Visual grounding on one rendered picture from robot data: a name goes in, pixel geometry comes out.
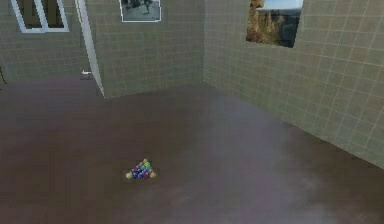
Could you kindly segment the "colourful triangle of balls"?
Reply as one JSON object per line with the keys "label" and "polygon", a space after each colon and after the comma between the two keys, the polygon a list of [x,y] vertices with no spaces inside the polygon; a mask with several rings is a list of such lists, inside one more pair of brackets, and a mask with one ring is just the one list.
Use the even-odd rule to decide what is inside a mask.
{"label": "colourful triangle of balls", "polygon": [[148,159],[143,159],[134,168],[125,174],[125,178],[130,179],[154,179],[157,177],[152,164]]}

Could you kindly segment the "grey framed picture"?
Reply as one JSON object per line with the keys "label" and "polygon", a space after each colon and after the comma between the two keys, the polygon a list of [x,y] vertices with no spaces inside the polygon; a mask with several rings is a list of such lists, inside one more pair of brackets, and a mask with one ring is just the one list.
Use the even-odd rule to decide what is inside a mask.
{"label": "grey framed picture", "polygon": [[155,23],[162,20],[161,0],[119,0],[123,23]]}

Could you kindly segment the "brown landscape picture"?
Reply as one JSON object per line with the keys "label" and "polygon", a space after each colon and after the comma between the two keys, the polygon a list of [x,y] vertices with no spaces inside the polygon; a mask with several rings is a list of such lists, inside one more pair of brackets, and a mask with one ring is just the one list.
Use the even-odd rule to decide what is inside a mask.
{"label": "brown landscape picture", "polygon": [[250,0],[246,40],[293,48],[303,0]]}

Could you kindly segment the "white room door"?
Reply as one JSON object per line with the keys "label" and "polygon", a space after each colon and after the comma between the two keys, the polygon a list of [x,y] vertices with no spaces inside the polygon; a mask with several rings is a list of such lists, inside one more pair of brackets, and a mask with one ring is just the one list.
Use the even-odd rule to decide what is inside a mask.
{"label": "white room door", "polygon": [[99,70],[98,60],[96,56],[94,41],[92,37],[92,30],[86,10],[86,1],[85,0],[75,0],[77,15],[82,29],[84,44],[89,60],[91,74],[94,77],[94,80],[98,86],[98,89],[102,96],[105,96],[104,88],[102,84],[102,78]]}

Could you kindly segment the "white framed window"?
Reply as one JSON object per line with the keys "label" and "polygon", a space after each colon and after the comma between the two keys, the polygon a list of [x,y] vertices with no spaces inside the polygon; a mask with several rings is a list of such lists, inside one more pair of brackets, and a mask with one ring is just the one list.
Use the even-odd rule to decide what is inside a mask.
{"label": "white framed window", "polygon": [[63,0],[10,0],[22,33],[68,32]]}

